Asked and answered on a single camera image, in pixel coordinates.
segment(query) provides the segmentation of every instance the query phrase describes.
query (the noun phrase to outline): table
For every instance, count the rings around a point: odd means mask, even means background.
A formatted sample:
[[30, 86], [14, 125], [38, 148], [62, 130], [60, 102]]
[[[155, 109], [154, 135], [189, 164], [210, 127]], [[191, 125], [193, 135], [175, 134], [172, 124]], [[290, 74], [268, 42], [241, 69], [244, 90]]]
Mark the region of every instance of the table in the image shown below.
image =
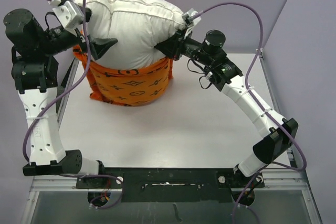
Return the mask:
[[[253, 56], [228, 55], [243, 72]], [[82, 73], [80, 64], [75, 81]], [[230, 168], [249, 156], [261, 137], [240, 108], [215, 87], [203, 90], [186, 58], [174, 63], [173, 74], [166, 93], [141, 107], [91, 100], [84, 80], [70, 94], [63, 115], [64, 148], [79, 149], [106, 167]], [[259, 61], [249, 82], [272, 104]], [[277, 161], [289, 165], [287, 153]]]

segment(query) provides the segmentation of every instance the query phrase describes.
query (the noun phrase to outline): white cushion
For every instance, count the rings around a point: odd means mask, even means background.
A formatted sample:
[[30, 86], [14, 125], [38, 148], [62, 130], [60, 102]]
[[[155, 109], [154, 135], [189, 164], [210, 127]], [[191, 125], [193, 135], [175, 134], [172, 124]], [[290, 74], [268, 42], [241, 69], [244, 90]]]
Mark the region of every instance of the white cushion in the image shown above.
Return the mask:
[[[74, 0], [82, 6], [83, 0]], [[86, 0], [92, 16], [88, 33], [118, 43], [96, 62], [112, 69], [139, 69], [164, 58], [154, 46], [170, 38], [185, 23], [183, 12], [164, 0]]]

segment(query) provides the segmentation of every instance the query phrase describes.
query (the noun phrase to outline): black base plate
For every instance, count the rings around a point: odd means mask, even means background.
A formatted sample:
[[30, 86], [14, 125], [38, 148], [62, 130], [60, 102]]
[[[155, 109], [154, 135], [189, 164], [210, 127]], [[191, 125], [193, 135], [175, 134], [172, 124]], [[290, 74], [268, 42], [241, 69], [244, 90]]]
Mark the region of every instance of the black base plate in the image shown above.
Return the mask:
[[[105, 174], [123, 178], [122, 202], [232, 202], [231, 188], [245, 186], [231, 168], [105, 168]], [[225, 177], [225, 183], [219, 182], [219, 176]], [[78, 189], [106, 186], [107, 180], [100, 178], [82, 178], [76, 184]], [[114, 180], [110, 188], [121, 186]]]

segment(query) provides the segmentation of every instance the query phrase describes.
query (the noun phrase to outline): orange fabric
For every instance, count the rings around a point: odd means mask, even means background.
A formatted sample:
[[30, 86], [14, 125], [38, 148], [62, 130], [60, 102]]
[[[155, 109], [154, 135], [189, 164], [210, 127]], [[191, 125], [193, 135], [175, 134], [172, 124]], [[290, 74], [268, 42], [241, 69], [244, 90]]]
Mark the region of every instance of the orange fabric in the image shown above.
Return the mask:
[[[87, 54], [74, 47], [74, 55], [87, 65]], [[163, 58], [141, 69], [115, 70], [96, 62], [90, 64], [87, 79], [92, 89], [91, 99], [121, 106], [139, 106], [159, 98], [173, 78], [173, 60]]]

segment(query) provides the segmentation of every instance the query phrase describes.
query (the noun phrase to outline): metal frame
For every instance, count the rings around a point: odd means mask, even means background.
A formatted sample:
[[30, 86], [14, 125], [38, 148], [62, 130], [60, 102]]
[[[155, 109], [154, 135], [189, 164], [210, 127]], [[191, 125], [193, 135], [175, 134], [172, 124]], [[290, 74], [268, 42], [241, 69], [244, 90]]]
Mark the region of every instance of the metal frame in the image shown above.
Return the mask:
[[[272, 102], [274, 104], [274, 108], [277, 112], [279, 111], [279, 106], [274, 96], [273, 89], [269, 83], [269, 77], [267, 75], [267, 71], [265, 69], [264, 59], [262, 55], [260, 55], [261, 66], [266, 78], [267, 86], [270, 92], [270, 96], [272, 98]], [[79, 61], [75, 60], [69, 80], [67, 82], [67, 88], [73, 83], [76, 70], [78, 68]], [[65, 108], [67, 105], [69, 95], [65, 96], [61, 102], [59, 114], [58, 114], [58, 123], [59, 125], [62, 122], [62, 118], [65, 112]], [[292, 151], [288, 152], [289, 157], [293, 158]], [[320, 215], [316, 208], [316, 204], [313, 200], [313, 196], [311, 190], [309, 188], [309, 184], [307, 181], [307, 177], [305, 173], [298, 173], [292, 170], [284, 169], [284, 168], [274, 168], [274, 169], [265, 169], [263, 171], [264, 176], [264, 188], [256, 188], [255, 191], [259, 190], [300, 190], [302, 192], [304, 202], [306, 204], [307, 211], [309, 213], [309, 217], [311, 219], [312, 224], [322, 224]], [[59, 176], [41, 176], [34, 177], [32, 187], [30, 190], [29, 200], [27, 202], [24, 215], [22, 217], [23, 224], [29, 224], [32, 220], [36, 202], [38, 200], [40, 191], [101, 191], [100, 189], [77, 189], [76, 188], [77, 179], [75, 178], [63, 178]], [[232, 191], [240, 191], [242, 188], [234, 188]], [[120, 189], [112, 189], [112, 191], [121, 191]]]

